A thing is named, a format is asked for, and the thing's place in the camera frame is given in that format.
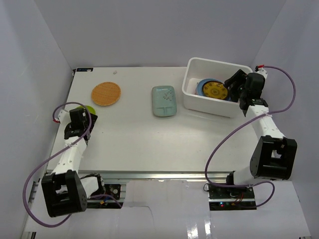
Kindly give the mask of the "black round plate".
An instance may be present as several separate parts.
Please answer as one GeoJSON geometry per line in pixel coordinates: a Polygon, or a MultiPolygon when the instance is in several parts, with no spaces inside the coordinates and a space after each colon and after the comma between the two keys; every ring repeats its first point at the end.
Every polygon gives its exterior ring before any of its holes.
{"type": "Polygon", "coordinates": [[[232,102],[239,103],[243,114],[246,115],[248,110],[248,92],[243,86],[232,87],[229,89],[230,99],[232,102]]]}

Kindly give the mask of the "blue round plate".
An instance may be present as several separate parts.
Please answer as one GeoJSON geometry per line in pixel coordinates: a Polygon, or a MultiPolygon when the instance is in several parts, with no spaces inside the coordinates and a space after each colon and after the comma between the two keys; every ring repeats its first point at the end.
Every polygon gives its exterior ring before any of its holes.
{"type": "MultiPolygon", "coordinates": [[[[208,82],[208,81],[218,81],[218,80],[210,79],[210,78],[201,80],[201,81],[197,84],[197,86],[196,86],[195,93],[196,93],[197,95],[205,97],[204,94],[203,94],[203,92],[202,92],[202,86],[203,86],[204,83],[206,83],[206,82],[208,82]]],[[[227,98],[225,101],[229,101],[229,100],[230,100],[230,93],[228,94],[228,98],[227,98]]]]}

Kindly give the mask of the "green round plate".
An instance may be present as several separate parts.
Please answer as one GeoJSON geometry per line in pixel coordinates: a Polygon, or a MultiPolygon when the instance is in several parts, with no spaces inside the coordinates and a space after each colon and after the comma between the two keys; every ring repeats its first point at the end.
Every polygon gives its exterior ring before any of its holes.
{"type": "MultiPolygon", "coordinates": [[[[86,105],[85,107],[89,110],[91,114],[94,114],[94,115],[96,114],[96,111],[92,106],[86,105]]],[[[83,109],[83,108],[84,108],[83,106],[78,106],[74,109],[83,109]]]]}

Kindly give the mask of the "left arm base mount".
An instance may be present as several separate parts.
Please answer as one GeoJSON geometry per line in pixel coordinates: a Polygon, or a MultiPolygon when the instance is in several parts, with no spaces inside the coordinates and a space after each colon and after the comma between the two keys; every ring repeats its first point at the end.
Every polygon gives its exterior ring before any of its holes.
{"type": "Polygon", "coordinates": [[[87,207],[89,209],[120,209],[123,205],[121,189],[121,184],[105,184],[101,190],[89,197],[87,207]]]}

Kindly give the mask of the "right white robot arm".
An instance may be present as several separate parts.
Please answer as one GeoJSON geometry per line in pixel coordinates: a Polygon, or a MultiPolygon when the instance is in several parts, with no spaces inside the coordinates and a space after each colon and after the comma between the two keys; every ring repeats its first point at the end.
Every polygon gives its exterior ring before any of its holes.
{"type": "Polygon", "coordinates": [[[278,129],[267,102],[261,97],[266,78],[267,72],[259,67],[255,73],[238,70],[224,83],[230,99],[239,102],[259,139],[249,166],[231,172],[226,178],[225,192],[232,199],[243,193],[242,185],[264,180],[288,180],[292,174],[297,142],[278,129]]]}

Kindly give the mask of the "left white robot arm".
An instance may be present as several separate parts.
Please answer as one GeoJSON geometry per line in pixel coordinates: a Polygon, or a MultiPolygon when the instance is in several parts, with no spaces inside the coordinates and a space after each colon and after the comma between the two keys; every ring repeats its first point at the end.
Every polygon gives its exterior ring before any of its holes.
{"type": "Polygon", "coordinates": [[[100,174],[78,175],[97,116],[81,107],[72,109],[69,114],[70,123],[64,130],[67,149],[51,174],[41,181],[47,212],[52,218],[83,212],[90,196],[99,199],[105,194],[100,174]]]}

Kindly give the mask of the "yellow patterned black-rimmed plate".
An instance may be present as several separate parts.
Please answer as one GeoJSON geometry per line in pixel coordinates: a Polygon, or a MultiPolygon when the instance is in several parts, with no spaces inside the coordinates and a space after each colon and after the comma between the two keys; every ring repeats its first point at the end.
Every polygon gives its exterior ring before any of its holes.
{"type": "Polygon", "coordinates": [[[228,89],[221,82],[208,81],[203,84],[202,92],[205,97],[218,100],[226,100],[228,98],[228,89]]]}

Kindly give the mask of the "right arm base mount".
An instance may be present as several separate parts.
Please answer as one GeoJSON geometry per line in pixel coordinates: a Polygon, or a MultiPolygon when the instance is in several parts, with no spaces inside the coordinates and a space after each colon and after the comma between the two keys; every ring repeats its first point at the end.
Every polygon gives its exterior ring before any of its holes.
{"type": "Polygon", "coordinates": [[[252,188],[215,187],[204,184],[208,194],[210,211],[256,210],[255,194],[252,188]]]}

